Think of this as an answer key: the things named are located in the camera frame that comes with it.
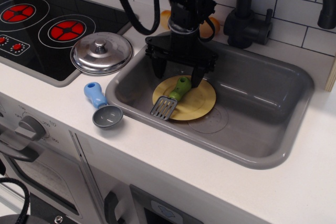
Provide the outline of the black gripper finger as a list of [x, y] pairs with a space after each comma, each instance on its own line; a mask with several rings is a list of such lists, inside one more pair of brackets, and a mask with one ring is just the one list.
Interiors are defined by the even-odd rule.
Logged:
[[167, 61], [162, 58], [152, 57], [152, 67], [157, 78], [161, 79], [165, 73]]
[[200, 82], [203, 80], [204, 74], [206, 73], [205, 67], [195, 66], [192, 71], [192, 88], [197, 88]]

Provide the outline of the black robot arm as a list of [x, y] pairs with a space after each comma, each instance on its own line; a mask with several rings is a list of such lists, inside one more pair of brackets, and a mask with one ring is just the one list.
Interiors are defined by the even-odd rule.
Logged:
[[156, 77], [162, 78], [167, 62], [193, 67], [191, 83], [196, 88], [204, 74], [214, 70], [217, 53], [205, 44], [213, 39], [215, 26], [210, 15], [214, 0], [169, 0], [169, 32], [147, 37], [146, 54], [152, 60]]

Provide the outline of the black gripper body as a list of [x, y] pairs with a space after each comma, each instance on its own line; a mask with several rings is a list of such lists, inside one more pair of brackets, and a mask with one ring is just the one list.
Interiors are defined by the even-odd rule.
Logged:
[[145, 39], [146, 55], [151, 60], [152, 57], [162, 58], [167, 62], [185, 66], [205, 67], [206, 72], [213, 71], [218, 59], [218, 54], [208, 47], [213, 37], [211, 35], [209, 38], [201, 38], [199, 31], [190, 34], [168, 31], [157, 36], [148, 36]]

